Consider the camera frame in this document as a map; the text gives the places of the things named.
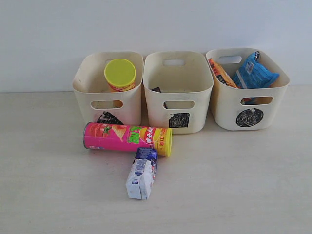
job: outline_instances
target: white table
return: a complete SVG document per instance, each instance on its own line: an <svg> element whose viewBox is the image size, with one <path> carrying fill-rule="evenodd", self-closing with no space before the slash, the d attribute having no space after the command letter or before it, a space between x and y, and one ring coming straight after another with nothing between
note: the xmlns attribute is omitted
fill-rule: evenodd
<svg viewBox="0 0 312 234"><path fill-rule="evenodd" d="M1 234L312 233L312 86L273 125L174 135L149 200L125 188L134 153L86 150L74 93L0 94Z"/></svg>

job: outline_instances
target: blue snack bag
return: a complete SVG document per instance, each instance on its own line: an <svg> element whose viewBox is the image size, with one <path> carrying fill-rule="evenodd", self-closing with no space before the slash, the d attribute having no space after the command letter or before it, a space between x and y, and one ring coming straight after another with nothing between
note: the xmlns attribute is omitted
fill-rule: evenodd
<svg viewBox="0 0 312 234"><path fill-rule="evenodd" d="M236 71L232 80L240 89L268 88L279 77L279 74L270 72L259 63L260 52L256 51L249 55L243 65ZM255 98L245 102L254 104Z"/></svg>

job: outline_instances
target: white plastic bin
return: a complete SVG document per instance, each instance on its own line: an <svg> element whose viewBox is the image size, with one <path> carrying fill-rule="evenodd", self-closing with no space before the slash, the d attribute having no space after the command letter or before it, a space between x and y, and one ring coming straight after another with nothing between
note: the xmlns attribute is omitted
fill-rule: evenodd
<svg viewBox="0 0 312 234"><path fill-rule="evenodd" d="M212 58L220 63L220 58L238 58L239 63L221 64L224 70L233 77L236 70L244 63L245 59L253 52L259 51L252 48L231 48L209 51L207 59ZM289 78L278 65L264 52L260 52L260 63L271 72L279 73L279 78L270 88L264 89L236 89L226 86L214 77L210 109L216 123L228 130L257 130L269 127L277 109L283 99L289 84ZM242 105L243 98L261 97L259 105Z"/></svg>
<svg viewBox="0 0 312 234"><path fill-rule="evenodd" d="M204 127L214 80L202 54L150 54L143 85L151 126L171 127L175 134L195 133Z"/></svg>
<svg viewBox="0 0 312 234"><path fill-rule="evenodd" d="M127 59L136 68L136 84L131 90L111 92L104 76L106 64L113 59ZM143 56L134 52L102 52L87 56L73 80L75 95L85 122L111 122L131 125L141 123L141 84ZM116 100L122 101L114 108Z"/></svg>

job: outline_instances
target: yellow lid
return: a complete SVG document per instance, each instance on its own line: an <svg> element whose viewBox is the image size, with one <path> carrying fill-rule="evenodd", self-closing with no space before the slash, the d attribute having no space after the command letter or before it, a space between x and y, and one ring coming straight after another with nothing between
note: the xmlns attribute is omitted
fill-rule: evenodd
<svg viewBox="0 0 312 234"><path fill-rule="evenodd" d="M116 87L131 85L136 79L136 68L129 60L117 58L110 61L104 70L107 82Z"/></svg>
<svg viewBox="0 0 312 234"><path fill-rule="evenodd" d="M167 128L166 149L165 149L166 157L170 157L170 154L171 154L171 144L172 144L172 129L171 128Z"/></svg>

